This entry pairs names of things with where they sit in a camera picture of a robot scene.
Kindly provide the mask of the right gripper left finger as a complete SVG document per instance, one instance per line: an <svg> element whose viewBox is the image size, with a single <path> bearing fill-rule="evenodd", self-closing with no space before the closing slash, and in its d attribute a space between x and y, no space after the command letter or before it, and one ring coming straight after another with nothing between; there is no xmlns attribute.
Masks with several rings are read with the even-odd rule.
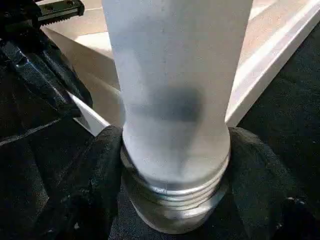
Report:
<svg viewBox="0 0 320 240"><path fill-rule="evenodd" d="M106 240L118 213L122 129L105 127L72 162L37 219L39 240Z"/></svg>

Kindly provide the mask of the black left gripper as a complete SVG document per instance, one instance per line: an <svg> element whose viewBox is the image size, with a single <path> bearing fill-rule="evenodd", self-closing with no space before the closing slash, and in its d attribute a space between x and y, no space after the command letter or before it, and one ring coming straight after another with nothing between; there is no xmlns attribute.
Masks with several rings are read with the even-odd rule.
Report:
<svg viewBox="0 0 320 240"><path fill-rule="evenodd" d="M80 17L85 5L80 0L55 0L41 4L39 0L2 0L0 2L0 38L19 29L41 26ZM44 100L61 116L79 117L80 109L69 94L89 107L90 92L79 79L74 67L54 42L23 45L1 41L0 53L9 60L31 93Z"/></svg>

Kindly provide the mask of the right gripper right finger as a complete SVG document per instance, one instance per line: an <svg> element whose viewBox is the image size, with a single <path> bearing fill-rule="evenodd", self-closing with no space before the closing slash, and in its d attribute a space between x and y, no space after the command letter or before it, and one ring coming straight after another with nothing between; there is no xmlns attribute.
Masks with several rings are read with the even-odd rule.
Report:
<svg viewBox="0 0 320 240"><path fill-rule="evenodd" d="M320 219L300 183L254 133L230 127L227 176L251 240L318 240Z"/></svg>

